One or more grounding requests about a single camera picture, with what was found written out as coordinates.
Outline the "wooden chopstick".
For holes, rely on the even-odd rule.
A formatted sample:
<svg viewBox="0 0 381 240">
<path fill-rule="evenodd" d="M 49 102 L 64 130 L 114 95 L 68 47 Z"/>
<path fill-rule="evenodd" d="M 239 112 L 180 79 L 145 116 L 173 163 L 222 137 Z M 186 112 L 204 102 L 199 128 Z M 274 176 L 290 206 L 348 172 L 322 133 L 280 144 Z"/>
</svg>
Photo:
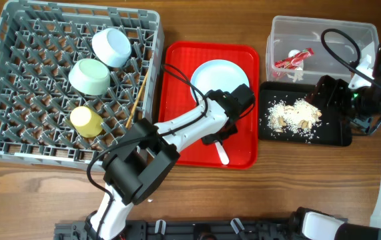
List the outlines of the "wooden chopstick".
<svg viewBox="0 0 381 240">
<path fill-rule="evenodd" d="M 136 99 L 135 99 L 135 102 L 134 102 L 133 107 L 132 107 L 132 109 L 131 109 L 131 113 L 130 113 L 130 115 L 129 115 L 129 117 L 128 117 L 128 120 L 127 120 L 127 123 L 126 123 L 126 125 L 125 125 L 125 127 L 126 127 L 127 129 L 129 129 L 129 128 L 131 127 L 131 123 L 132 123 L 132 121 L 133 121 L 133 116 L 135 115 L 136 108 L 137 108 L 138 103 L 139 103 L 139 100 L 140 100 L 140 98 L 141 98 L 141 96 L 142 96 L 143 90 L 145 89 L 145 85 L 146 85 L 146 83 L 147 83 L 147 79 L 148 79 L 148 77 L 149 77 L 149 75 L 146 74 L 146 76 L 144 77 L 143 83 L 141 84 L 141 87 L 140 87 L 140 89 L 139 89 L 139 92 L 138 92 L 138 94 L 137 94 L 137 97 L 136 97 Z"/>
</svg>

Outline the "red snack wrapper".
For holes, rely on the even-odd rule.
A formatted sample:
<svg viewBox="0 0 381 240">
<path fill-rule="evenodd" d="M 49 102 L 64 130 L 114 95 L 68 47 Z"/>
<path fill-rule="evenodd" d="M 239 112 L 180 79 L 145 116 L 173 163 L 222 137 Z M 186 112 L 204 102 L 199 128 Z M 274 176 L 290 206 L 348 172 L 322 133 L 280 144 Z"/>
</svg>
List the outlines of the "red snack wrapper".
<svg viewBox="0 0 381 240">
<path fill-rule="evenodd" d="M 312 48 L 306 48 L 303 51 L 297 52 L 295 55 L 288 57 L 284 60 L 277 61 L 274 63 L 274 67 L 278 69 L 296 69 L 301 65 L 301 63 L 314 55 Z"/>
</svg>

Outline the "green bowl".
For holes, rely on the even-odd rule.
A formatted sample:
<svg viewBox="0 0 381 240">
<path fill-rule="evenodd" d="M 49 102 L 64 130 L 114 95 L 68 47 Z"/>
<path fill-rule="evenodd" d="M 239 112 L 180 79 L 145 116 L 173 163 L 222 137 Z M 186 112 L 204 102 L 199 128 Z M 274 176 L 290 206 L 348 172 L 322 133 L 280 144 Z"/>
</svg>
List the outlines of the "green bowl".
<svg viewBox="0 0 381 240">
<path fill-rule="evenodd" d="M 87 95 L 103 95 L 110 86 L 110 71 L 96 59 L 81 59 L 69 72 L 71 86 Z"/>
</svg>

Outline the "rice and shell scraps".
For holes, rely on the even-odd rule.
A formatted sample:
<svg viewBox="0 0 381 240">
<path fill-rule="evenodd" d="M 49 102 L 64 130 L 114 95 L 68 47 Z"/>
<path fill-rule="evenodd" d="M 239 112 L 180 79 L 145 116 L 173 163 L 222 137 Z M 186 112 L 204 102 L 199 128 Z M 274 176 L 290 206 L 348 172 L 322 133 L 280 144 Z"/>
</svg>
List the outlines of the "rice and shell scraps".
<svg viewBox="0 0 381 240">
<path fill-rule="evenodd" d="M 274 101 L 267 109 L 267 127 L 272 131 L 270 136 L 274 139 L 290 134 L 286 137 L 287 141 L 291 137 L 301 137 L 305 143 L 310 143 L 316 136 L 316 128 L 322 125 L 321 116 L 321 110 L 302 98 L 292 105 L 283 100 Z"/>
</svg>

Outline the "light blue bowl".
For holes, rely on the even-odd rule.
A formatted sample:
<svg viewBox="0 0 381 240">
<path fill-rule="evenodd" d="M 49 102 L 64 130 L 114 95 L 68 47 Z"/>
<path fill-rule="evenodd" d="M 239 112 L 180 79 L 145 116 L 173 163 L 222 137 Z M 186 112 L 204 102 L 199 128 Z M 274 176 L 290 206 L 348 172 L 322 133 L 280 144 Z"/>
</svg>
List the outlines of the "light blue bowl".
<svg viewBox="0 0 381 240">
<path fill-rule="evenodd" d="M 96 33 L 91 44 L 98 59 L 110 67 L 123 67 L 131 55 L 131 43 L 118 29 L 107 28 Z"/>
</svg>

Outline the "white plastic fork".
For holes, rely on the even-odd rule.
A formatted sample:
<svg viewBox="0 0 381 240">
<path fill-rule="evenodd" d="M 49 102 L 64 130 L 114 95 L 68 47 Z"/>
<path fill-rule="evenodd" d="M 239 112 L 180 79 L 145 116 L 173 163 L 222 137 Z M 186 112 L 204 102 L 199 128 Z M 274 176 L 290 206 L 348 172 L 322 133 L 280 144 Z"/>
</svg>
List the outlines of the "white plastic fork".
<svg viewBox="0 0 381 240">
<path fill-rule="evenodd" d="M 228 165 L 230 163 L 230 160 L 223 145 L 219 141 L 216 141 L 215 146 L 222 165 Z"/>
</svg>

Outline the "yellow cup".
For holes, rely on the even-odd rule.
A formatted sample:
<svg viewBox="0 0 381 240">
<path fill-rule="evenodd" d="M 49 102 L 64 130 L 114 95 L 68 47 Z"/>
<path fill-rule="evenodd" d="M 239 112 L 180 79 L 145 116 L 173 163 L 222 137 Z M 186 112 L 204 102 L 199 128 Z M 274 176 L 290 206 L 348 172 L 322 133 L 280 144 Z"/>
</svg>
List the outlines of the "yellow cup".
<svg viewBox="0 0 381 240">
<path fill-rule="evenodd" d="M 76 107 L 70 114 L 70 121 L 77 132 L 85 138 L 96 137 L 103 131 L 102 117 L 85 106 Z"/>
</svg>

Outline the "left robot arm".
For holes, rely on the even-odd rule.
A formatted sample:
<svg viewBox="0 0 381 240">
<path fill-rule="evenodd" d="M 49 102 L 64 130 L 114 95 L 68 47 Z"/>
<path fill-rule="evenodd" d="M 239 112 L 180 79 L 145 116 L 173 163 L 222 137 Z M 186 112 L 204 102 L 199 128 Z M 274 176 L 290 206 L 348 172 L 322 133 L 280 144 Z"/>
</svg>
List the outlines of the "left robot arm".
<svg viewBox="0 0 381 240">
<path fill-rule="evenodd" d="M 85 229 L 92 239 L 114 239 L 125 228 L 132 207 L 147 199 L 162 183 L 180 157 L 196 141 L 221 143 L 237 133 L 236 122 L 254 103 L 253 93 L 216 90 L 199 105 L 168 122 L 135 123 L 119 140 L 98 155 L 105 173 L 104 185 L 96 183 L 87 167 L 87 178 L 105 195 L 90 214 Z"/>
</svg>

